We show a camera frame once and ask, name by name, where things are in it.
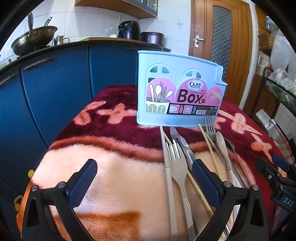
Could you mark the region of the beige plastic fork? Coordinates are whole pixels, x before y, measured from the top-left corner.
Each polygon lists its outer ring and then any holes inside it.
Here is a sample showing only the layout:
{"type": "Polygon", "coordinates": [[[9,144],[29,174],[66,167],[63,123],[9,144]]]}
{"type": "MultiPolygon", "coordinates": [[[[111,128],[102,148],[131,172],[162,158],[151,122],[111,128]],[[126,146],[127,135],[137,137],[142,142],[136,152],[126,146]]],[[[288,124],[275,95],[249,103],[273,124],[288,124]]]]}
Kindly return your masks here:
{"type": "Polygon", "coordinates": [[[188,237],[189,240],[195,240],[196,239],[196,233],[194,229],[194,223],[192,219],[192,212],[189,204],[189,200],[187,197],[187,192],[185,189],[185,181],[187,176],[187,162],[184,156],[184,153],[182,149],[180,148],[180,145],[175,142],[171,142],[168,140],[166,142],[169,147],[170,151],[170,169],[171,169],[171,176],[175,180],[175,182],[178,184],[182,202],[183,202],[183,208],[187,223],[187,230],[188,230],[188,237]]]}

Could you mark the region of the blue kitchen base cabinets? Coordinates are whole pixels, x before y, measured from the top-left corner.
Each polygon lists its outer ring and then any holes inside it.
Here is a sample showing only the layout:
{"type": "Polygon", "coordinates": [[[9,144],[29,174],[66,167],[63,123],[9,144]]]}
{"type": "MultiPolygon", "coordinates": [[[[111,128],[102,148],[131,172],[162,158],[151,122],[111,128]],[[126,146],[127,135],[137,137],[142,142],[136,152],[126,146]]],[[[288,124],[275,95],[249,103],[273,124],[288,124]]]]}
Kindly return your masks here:
{"type": "Polygon", "coordinates": [[[85,47],[53,52],[22,67],[1,86],[1,207],[16,216],[26,188],[50,145],[93,101],[85,47]]]}

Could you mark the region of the black air fryer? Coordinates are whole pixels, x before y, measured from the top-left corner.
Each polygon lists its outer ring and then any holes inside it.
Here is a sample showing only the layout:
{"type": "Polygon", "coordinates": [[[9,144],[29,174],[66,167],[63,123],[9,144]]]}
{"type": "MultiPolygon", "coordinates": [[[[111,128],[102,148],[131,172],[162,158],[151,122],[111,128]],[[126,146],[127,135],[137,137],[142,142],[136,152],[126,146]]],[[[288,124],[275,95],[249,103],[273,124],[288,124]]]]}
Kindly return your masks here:
{"type": "Polygon", "coordinates": [[[118,38],[140,40],[140,25],[137,21],[123,21],[118,25],[118,38]]]}

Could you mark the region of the wooden door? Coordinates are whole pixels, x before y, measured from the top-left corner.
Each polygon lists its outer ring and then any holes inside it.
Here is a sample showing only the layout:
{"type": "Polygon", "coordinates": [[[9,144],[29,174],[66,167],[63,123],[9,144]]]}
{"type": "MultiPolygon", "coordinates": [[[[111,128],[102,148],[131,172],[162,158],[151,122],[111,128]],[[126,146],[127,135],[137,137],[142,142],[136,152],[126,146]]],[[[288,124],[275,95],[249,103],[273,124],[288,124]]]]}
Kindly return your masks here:
{"type": "Polygon", "coordinates": [[[239,105],[246,87],[252,53],[252,20],[245,1],[191,1],[189,55],[223,67],[224,96],[239,105]],[[195,36],[201,41],[194,47],[195,36]]]}

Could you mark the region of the stainless steel kettle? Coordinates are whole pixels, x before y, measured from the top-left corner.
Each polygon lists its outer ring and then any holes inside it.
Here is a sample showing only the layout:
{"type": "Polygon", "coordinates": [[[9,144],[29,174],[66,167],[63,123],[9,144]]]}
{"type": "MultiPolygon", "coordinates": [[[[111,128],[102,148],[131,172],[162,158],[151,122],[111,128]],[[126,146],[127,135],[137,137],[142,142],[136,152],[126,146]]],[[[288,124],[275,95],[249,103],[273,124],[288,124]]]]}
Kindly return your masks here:
{"type": "Polygon", "coordinates": [[[52,40],[52,46],[62,45],[62,44],[64,44],[64,41],[65,41],[65,40],[67,40],[68,43],[70,42],[70,39],[69,39],[68,37],[57,35],[57,36],[54,37],[53,40],[52,40]]]}

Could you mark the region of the stainless steel knife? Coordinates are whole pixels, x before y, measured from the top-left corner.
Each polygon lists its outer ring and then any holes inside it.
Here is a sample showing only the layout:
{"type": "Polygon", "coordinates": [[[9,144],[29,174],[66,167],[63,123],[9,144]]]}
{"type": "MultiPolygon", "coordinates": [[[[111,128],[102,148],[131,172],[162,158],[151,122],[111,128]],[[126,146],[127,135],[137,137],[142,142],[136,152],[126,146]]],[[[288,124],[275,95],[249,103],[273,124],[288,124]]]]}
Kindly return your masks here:
{"type": "Polygon", "coordinates": [[[186,140],[177,132],[175,127],[170,127],[170,134],[173,140],[180,145],[182,152],[185,155],[187,166],[190,172],[192,172],[192,164],[196,160],[194,153],[191,151],[186,140]]]}

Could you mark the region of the wooden chopstick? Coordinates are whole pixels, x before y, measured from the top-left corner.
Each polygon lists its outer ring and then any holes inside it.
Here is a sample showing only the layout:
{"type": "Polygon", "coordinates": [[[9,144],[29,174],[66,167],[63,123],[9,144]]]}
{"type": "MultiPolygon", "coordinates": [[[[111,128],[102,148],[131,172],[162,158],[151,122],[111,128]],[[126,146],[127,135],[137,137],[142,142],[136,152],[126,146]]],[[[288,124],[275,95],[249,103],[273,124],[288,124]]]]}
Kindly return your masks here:
{"type": "MultiPolygon", "coordinates": [[[[208,169],[212,172],[215,172],[222,181],[231,181],[233,183],[233,178],[230,177],[228,173],[228,168],[226,165],[227,162],[220,153],[218,145],[214,144],[214,142],[210,140],[209,133],[205,133],[200,124],[198,126],[199,131],[203,137],[202,147],[204,149],[196,154],[197,159],[201,159],[208,169]]],[[[199,184],[197,184],[196,192],[198,193],[201,199],[201,204],[203,205],[203,208],[200,208],[201,211],[199,211],[199,217],[197,218],[198,227],[203,229],[209,222],[210,218],[213,216],[214,209],[209,205],[206,197],[201,191],[199,184]]]]}

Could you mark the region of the stainless steel fork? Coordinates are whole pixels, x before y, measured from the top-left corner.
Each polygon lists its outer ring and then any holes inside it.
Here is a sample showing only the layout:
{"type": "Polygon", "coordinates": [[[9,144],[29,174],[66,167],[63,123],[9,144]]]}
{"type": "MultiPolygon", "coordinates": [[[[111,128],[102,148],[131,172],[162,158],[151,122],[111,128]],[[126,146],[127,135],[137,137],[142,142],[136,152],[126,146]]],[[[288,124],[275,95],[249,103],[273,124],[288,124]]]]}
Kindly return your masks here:
{"type": "Polygon", "coordinates": [[[216,131],[215,131],[215,128],[214,128],[214,122],[213,122],[212,116],[205,114],[204,119],[205,119],[205,127],[206,127],[207,137],[208,137],[209,141],[211,142],[212,146],[214,147],[215,151],[224,160],[224,157],[220,153],[220,151],[218,149],[218,146],[216,144],[216,131]]]}

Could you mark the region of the red floral fleece blanket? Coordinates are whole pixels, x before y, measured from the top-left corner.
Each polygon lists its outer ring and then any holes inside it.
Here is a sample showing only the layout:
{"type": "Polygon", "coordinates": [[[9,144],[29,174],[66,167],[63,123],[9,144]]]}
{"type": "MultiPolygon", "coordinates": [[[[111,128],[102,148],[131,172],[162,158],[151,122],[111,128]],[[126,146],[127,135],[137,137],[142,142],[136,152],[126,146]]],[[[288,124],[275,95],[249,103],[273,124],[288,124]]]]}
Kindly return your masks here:
{"type": "MultiPolygon", "coordinates": [[[[16,222],[22,237],[23,215],[30,189],[68,181],[88,159],[97,175],[75,213],[95,240],[169,240],[167,185],[158,126],[137,124],[137,87],[110,86],[67,125],[50,145],[23,196],[16,222]]],[[[176,128],[197,159],[216,172],[198,127],[176,128]]],[[[282,156],[273,140],[234,103],[224,98],[215,129],[235,145],[238,160],[264,201],[269,229],[280,208],[271,202],[268,181],[255,161],[282,156]]]]}

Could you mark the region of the wooden cutting board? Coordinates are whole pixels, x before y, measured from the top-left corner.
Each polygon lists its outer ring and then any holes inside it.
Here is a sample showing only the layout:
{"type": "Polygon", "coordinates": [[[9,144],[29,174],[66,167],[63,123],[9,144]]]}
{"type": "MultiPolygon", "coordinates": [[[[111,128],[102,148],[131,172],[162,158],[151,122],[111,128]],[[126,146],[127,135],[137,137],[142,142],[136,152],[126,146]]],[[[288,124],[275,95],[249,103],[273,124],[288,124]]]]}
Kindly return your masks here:
{"type": "Polygon", "coordinates": [[[82,39],[82,41],[115,41],[115,42],[141,43],[141,44],[145,43],[139,40],[131,40],[131,39],[124,39],[124,38],[109,38],[109,37],[88,37],[88,38],[82,39]]]}

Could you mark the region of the white power strip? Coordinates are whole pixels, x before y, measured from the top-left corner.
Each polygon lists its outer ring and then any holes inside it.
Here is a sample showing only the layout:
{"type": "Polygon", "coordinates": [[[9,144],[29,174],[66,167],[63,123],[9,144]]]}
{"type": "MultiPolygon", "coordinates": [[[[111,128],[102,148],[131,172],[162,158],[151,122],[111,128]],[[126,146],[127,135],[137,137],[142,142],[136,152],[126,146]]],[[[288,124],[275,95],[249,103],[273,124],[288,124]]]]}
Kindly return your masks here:
{"type": "Polygon", "coordinates": [[[255,115],[258,118],[259,123],[263,126],[263,130],[268,134],[268,136],[274,141],[277,141],[280,138],[280,133],[276,128],[275,120],[271,119],[263,109],[260,109],[255,115]]]}

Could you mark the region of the light blue chopsticks box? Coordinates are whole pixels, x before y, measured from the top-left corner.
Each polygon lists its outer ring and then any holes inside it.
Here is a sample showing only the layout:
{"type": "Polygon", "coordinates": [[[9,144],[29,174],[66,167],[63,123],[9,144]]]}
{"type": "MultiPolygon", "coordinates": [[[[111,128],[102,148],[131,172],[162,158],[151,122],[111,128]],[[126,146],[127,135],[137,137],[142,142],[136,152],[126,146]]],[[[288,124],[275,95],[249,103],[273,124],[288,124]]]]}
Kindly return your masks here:
{"type": "Polygon", "coordinates": [[[138,51],[137,123],[197,127],[215,121],[226,90],[223,67],[177,53],[138,51]]]}

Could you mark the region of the blue wall cabinets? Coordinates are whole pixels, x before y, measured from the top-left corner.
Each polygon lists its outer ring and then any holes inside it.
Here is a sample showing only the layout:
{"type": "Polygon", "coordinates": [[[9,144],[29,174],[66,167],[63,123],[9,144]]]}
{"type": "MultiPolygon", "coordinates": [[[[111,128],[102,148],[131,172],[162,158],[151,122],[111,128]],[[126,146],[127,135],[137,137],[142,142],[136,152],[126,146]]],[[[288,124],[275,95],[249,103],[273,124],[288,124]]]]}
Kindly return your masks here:
{"type": "Polygon", "coordinates": [[[75,0],[74,6],[87,6],[124,13],[138,19],[156,18],[158,1],[149,0],[75,0]]]}

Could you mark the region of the dark rice cooker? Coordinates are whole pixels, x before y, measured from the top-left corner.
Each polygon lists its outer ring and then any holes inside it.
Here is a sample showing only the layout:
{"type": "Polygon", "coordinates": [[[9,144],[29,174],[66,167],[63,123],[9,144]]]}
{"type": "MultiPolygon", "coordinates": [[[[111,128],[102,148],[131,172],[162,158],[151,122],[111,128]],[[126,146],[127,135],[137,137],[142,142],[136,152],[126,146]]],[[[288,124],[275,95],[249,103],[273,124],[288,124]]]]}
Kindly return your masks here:
{"type": "Polygon", "coordinates": [[[156,44],[163,47],[164,45],[165,36],[162,33],[158,32],[141,32],[140,40],[149,43],[149,44],[156,44]]]}

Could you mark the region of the white plastic bag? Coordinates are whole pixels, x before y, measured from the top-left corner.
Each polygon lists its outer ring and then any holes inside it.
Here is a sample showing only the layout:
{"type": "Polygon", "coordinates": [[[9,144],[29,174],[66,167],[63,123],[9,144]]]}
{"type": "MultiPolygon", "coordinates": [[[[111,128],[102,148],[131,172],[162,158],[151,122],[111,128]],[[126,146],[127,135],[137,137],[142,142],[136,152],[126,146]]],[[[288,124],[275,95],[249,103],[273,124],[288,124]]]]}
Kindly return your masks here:
{"type": "Polygon", "coordinates": [[[270,57],[272,69],[280,68],[285,70],[289,65],[293,53],[294,50],[287,38],[282,35],[276,35],[270,57]]]}

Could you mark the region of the beige chopstick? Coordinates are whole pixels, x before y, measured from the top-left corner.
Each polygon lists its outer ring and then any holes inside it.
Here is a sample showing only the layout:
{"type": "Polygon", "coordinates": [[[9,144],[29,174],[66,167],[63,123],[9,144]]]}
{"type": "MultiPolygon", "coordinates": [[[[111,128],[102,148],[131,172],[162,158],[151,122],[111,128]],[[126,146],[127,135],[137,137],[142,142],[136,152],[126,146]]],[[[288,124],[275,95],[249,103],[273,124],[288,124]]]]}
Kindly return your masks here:
{"type": "Polygon", "coordinates": [[[163,158],[165,165],[165,175],[166,175],[166,188],[168,194],[168,205],[169,205],[169,220],[170,220],[170,240],[178,240],[178,228],[177,228],[177,219],[176,219],[176,209],[175,209],[175,199],[173,192],[173,184],[171,180],[171,170],[170,170],[170,156],[169,151],[166,146],[165,133],[163,127],[159,127],[161,134],[161,142],[163,148],[163,158]]]}

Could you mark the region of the steel wok with ladle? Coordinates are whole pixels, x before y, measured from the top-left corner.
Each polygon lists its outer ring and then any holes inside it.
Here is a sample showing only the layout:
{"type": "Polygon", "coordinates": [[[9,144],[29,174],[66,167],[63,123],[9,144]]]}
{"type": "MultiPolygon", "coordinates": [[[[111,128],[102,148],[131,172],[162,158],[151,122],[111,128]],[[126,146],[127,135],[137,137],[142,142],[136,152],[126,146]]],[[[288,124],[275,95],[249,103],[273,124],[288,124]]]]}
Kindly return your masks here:
{"type": "Polygon", "coordinates": [[[33,28],[33,14],[29,13],[28,17],[29,31],[14,40],[11,48],[17,56],[24,56],[33,52],[39,48],[46,47],[53,39],[55,32],[58,30],[55,26],[49,26],[49,22],[52,20],[50,16],[43,27],[33,28]]]}

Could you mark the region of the beige plastic spoon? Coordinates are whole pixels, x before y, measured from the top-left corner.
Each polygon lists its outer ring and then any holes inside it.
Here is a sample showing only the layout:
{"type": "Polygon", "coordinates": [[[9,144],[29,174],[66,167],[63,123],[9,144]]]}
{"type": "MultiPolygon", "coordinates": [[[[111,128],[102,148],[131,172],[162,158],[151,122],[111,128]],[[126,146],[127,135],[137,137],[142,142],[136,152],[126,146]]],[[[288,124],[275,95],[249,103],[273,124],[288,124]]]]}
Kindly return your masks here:
{"type": "Polygon", "coordinates": [[[235,176],[234,176],[234,172],[233,172],[233,169],[232,169],[232,164],[231,164],[231,161],[229,159],[229,155],[228,155],[228,152],[227,152],[227,147],[226,147],[226,144],[225,144],[225,140],[224,140],[224,137],[223,137],[221,132],[216,133],[216,144],[218,146],[218,149],[219,149],[220,153],[224,157],[224,160],[226,161],[226,166],[227,166],[230,181],[231,181],[231,183],[233,185],[235,185],[235,176]]]}

